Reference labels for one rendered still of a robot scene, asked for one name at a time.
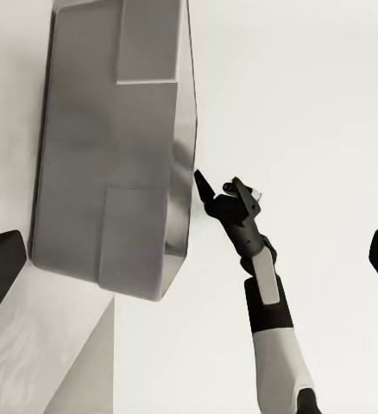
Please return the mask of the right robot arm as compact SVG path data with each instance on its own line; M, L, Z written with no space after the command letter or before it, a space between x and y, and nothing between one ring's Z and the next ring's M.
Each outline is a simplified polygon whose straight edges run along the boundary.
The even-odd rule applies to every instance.
M258 232L255 217L262 193L232 178L216 193L199 170L193 173L206 214L220 219L241 267L251 278L244 281L255 352L256 400L261 414L323 414L287 304L275 271L277 252Z

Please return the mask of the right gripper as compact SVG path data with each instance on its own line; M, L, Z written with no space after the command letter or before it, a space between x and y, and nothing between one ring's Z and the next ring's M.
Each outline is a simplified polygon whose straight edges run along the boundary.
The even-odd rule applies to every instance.
M199 170L193 173L193 179L196 179L199 196L204 202L206 214L220 219L220 223L233 245L246 245L254 240L258 235L255 217L260 214L261 209L241 180L232 178L236 191L235 198L221 193L214 197L216 193Z

